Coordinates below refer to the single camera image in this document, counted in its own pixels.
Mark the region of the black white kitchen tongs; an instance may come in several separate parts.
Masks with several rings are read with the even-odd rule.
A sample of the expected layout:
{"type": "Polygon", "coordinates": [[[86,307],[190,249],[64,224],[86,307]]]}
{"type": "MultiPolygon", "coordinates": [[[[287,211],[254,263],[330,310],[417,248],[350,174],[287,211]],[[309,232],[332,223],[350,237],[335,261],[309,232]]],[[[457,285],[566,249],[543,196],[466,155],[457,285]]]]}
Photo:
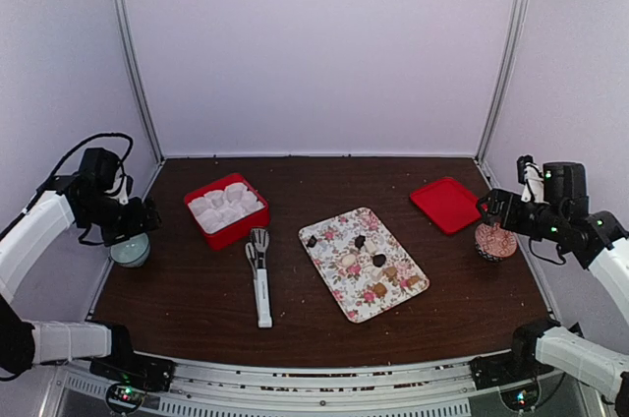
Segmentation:
{"type": "Polygon", "coordinates": [[[245,245],[247,260],[253,271],[254,290],[257,306],[257,326],[271,328],[273,325],[268,291],[268,273],[266,253],[270,244],[270,235],[264,228],[253,228],[250,240],[245,245]]]}

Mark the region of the brown striped chocolate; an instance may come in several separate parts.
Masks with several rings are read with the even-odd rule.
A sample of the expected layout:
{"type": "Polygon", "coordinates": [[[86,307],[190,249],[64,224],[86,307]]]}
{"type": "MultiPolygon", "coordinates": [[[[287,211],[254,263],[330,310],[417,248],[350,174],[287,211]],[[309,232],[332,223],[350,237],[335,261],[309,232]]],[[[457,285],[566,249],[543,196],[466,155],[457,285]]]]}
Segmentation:
{"type": "Polygon", "coordinates": [[[372,291],[374,292],[374,294],[375,294],[377,297],[383,297],[383,296],[385,296],[385,295],[386,295],[386,293],[387,293],[387,289],[386,289],[386,287],[385,287],[382,283],[377,283],[377,284],[373,287],[372,291]]]}

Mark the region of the dark chocolate cube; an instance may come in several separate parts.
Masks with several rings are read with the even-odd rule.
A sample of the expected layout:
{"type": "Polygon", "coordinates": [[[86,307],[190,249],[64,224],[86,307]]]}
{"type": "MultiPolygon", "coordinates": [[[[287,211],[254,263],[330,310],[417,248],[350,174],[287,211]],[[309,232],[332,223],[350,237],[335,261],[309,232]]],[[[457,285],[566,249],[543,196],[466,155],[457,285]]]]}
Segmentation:
{"type": "Polygon", "coordinates": [[[356,248],[361,249],[364,246],[365,242],[366,242],[366,237],[363,235],[360,235],[355,239],[354,244],[356,248]]]}

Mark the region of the dark round chocolate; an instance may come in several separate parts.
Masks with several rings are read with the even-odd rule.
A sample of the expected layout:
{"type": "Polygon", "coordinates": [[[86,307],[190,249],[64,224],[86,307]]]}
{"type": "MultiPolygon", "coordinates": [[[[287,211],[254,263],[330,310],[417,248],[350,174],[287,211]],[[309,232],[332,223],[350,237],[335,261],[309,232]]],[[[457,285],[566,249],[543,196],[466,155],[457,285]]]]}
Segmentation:
{"type": "Polygon", "coordinates": [[[386,263],[386,256],[383,254],[377,254],[372,257],[372,264],[378,268],[382,268],[386,263]]]}

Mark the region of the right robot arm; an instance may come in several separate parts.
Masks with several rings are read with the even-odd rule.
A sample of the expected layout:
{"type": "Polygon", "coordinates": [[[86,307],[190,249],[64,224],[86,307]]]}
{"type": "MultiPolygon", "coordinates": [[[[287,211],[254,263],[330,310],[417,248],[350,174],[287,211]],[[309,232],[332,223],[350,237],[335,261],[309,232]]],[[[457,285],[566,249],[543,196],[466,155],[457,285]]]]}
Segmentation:
{"type": "Polygon", "coordinates": [[[491,182],[476,202],[482,227],[515,234],[544,308],[520,319],[508,349],[474,362],[476,387],[538,380],[548,371],[592,388],[628,413],[628,229],[592,211],[586,169],[572,161],[517,162],[512,191],[491,182]]]}

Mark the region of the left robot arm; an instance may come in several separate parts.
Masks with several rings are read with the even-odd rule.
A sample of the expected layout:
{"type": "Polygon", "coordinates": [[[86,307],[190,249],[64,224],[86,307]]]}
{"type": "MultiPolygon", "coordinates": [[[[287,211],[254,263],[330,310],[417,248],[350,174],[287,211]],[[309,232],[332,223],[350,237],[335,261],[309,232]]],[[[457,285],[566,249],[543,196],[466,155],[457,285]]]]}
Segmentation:
{"type": "Polygon", "coordinates": [[[1,368],[9,382],[37,366],[89,360],[121,382],[146,379],[151,363],[133,348],[124,326],[94,322],[27,321],[12,307],[27,273],[66,230],[81,229],[87,246],[93,226],[100,245],[125,246],[157,229],[161,218],[152,199],[132,194],[125,154],[94,148],[101,138],[134,140],[120,132],[94,134],[69,149],[1,232],[1,368]]]}

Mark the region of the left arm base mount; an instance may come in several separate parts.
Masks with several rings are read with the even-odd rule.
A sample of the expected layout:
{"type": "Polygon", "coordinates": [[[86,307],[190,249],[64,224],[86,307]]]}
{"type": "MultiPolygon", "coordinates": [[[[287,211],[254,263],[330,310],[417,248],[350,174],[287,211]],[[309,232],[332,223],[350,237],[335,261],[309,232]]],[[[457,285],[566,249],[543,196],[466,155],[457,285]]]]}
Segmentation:
{"type": "Polygon", "coordinates": [[[89,371],[111,381],[104,401],[115,414],[127,416],[138,411],[152,392],[171,387],[176,365],[173,361],[134,354],[130,361],[113,356],[92,359],[89,371]]]}

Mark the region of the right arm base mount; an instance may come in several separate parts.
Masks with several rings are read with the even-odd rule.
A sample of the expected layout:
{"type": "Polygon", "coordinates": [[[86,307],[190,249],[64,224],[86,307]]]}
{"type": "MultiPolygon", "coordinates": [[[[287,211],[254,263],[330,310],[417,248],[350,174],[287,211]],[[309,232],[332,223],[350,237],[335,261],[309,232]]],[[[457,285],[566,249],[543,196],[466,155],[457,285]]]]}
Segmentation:
{"type": "Polygon", "coordinates": [[[477,390],[496,387],[502,404],[510,411],[533,411],[541,398],[535,364],[519,362],[510,353],[476,357],[470,369],[477,390]]]}

